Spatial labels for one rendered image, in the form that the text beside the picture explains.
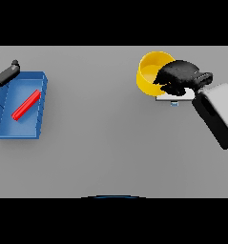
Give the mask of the dark left robot hand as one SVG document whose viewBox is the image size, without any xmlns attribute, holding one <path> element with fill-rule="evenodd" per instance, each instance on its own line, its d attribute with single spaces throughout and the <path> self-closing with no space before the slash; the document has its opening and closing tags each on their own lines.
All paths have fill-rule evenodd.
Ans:
<svg viewBox="0 0 228 244">
<path fill-rule="evenodd" d="M 17 60 L 13 60 L 11 65 L 0 72 L 0 87 L 8 84 L 13 78 L 20 73 L 20 65 Z"/>
</svg>

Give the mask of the red beaker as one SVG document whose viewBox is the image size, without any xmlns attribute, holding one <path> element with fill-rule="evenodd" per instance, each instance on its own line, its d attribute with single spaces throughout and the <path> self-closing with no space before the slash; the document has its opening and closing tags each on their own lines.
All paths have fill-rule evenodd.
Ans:
<svg viewBox="0 0 228 244">
<path fill-rule="evenodd" d="M 18 121 L 41 97 L 41 91 L 35 90 L 12 114 L 13 120 Z"/>
</svg>

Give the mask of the blue tray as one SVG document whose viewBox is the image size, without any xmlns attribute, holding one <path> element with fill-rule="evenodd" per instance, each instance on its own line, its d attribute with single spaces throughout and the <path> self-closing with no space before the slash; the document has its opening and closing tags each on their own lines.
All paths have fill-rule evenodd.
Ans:
<svg viewBox="0 0 228 244">
<path fill-rule="evenodd" d="M 38 139 L 48 79 L 43 71 L 21 71 L 0 88 L 0 139 Z"/>
</svg>

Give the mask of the yellow bowl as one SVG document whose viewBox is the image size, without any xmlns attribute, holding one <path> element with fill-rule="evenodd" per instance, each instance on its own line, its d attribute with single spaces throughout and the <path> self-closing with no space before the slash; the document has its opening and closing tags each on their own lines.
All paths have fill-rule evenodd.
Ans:
<svg viewBox="0 0 228 244">
<path fill-rule="evenodd" d="M 136 85 L 146 95 L 163 95 L 161 85 L 155 84 L 158 71 L 166 64 L 175 61 L 174 57 L 164 51 L 151 51 L 146 53 L 139 61 L 136 72 Z"/>
</svg>

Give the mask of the pale square measuring scale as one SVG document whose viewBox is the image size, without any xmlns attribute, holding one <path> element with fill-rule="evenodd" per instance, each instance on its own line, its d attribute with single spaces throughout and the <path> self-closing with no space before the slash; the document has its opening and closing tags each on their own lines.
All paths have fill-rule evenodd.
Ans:
<svg viewBox="0 0 228 244">
<path fill-rule="evenodd" d="M 186 93 L 182 96 L 171 95 L 168 93 L 164 93 L 162 95 L 158 95 L 155 100 L 169 102 L 172 107 L 177 107 L 180 101 L 192 101 L 195 98 L 195 93 L 186 88 Z"/>
</svg>

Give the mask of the dark right robot hand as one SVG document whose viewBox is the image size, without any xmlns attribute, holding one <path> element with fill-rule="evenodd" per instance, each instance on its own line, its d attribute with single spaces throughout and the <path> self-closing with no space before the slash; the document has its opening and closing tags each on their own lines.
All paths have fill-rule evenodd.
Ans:
<svg viewBox="0 0 228 244">
<path fill-rule="evenodd" d="M 160 89 L 168 94 L 182 96 L 186 93 L 186 88 L 198 92 L 212 81 L 211 72 L 202 72 L 191 62 L 176 60 L 167 63 L 158 71 L 154 84 L 160 85 Z"/>
</svg>

